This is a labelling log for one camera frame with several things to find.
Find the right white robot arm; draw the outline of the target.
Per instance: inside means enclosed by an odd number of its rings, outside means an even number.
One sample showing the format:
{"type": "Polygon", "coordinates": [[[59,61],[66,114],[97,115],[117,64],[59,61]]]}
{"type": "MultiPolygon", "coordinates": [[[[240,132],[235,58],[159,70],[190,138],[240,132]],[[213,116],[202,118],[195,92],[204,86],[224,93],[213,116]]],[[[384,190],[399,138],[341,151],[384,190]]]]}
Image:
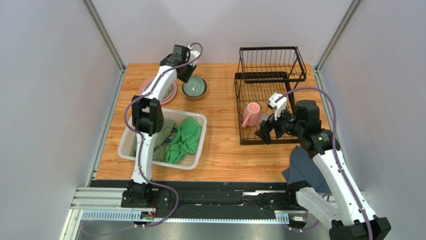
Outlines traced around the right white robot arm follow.
{"type": "Polygon", "coordinates": [[[288,134],[297,137],[322,173],[335,205],[321,197],[306,180],[287,187],[290,204],[304,208],[328,228],[331,240],[383,240],[392,229],[386,217],[378,217],[346,168],[344,157],[333,139],[332,131],[322,128],[320,109],[314,100],[300,100],[294,113],[287,110],[287,99],[270,100],[274,110],[260,123],[255,134],[266,144],[271,143],[270,132],[277,138],[288,134]]]}

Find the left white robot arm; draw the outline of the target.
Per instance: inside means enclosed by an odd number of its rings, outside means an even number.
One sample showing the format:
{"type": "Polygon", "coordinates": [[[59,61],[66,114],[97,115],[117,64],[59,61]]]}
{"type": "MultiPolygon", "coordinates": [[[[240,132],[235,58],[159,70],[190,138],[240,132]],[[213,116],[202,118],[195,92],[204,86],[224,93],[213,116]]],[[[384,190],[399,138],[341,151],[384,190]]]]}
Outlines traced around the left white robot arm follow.
{"type": "Polygon", "coordinates": [[[131,111],[131,120],[124,116],[126,127],[136,134],[136,160],[127,189],[122,194],[123,208],[148,208],[154,205],[152,161],[155,141],[164,125],[161,100],[169,86],[177,79],[186,83],[197,67],[203,50],[175,45],[172,53],[159,64],[159,70],[148,88],[135,95],[125,111],[131,111]]]}

